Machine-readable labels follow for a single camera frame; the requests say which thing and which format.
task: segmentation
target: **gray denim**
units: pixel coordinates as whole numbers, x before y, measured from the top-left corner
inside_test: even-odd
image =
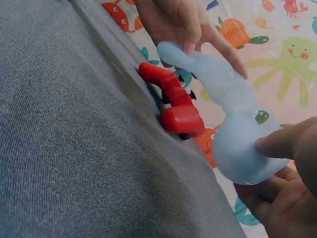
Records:
[[[99,4],[2,0],[0,238],[245,238]]]

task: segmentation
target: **bed sheet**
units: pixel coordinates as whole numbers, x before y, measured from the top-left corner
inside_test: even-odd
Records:
[[[144,30],[134,0],[98,0],[104,9],[153,64],[163,67],[155,45]],[[282,127],[316,115],[317,104],[317,0],[200,0],[211,22],[234,46],[248,69],[248,82],[256,101],[275,114]],[[204,53],[219,55],[209,44]],[[217,181],[249,238],[266,238],[262,224],[238,198],[233,184],[213,161],[213,137],[224,119],[221,108],[186,72],[183,88],[193,90],[194,101],[206,125],[206,132],[195,138],[211,164]],[[259,111],[256,122],[269,124],[267,112]]]

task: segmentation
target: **hand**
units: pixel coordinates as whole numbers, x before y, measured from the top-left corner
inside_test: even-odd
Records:
[[[211,43],[232,67],[247,78],[233,47],[210,24],[207,11],[197,0],[135,0],[140,19],[157,46],[161,41],[182,45],[187,54]]]
[[[270,238],[317,237],[317,118],[278,130],[256,147],[268,157],[295,158],[298,173],[285,167],[258,185],[235,184],[240,199]]]

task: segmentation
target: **red toy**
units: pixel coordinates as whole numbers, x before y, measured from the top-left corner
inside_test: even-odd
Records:
[[[161,118],[166,130],[180,134],[183,140],[199,136],[205,131],[204,122],[192,102],[196,96],[193,91],[188,94],[182,88],[181,77],[147,62],[140,64],[139,74],[146,82],[161,88],[163,103],[172,106],[165,110]]]

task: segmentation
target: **green octopus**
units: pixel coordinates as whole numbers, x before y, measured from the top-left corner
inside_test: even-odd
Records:
[[[302,37],[288,37],[282,45],[282,53],[276,59],[256,59],[248,62],[246,68],[271,66],[272,69],[260,76],[253,84],[255,89],[260,88],[271,78],[283,71],[278,88],[277,100],[283,101],[288,93],[294,77],[299,77],[300,104],[307,107],[309,104],[309,86],[317,84],[317,73],[310,69],[310,65],[317,61],[317,43]]]

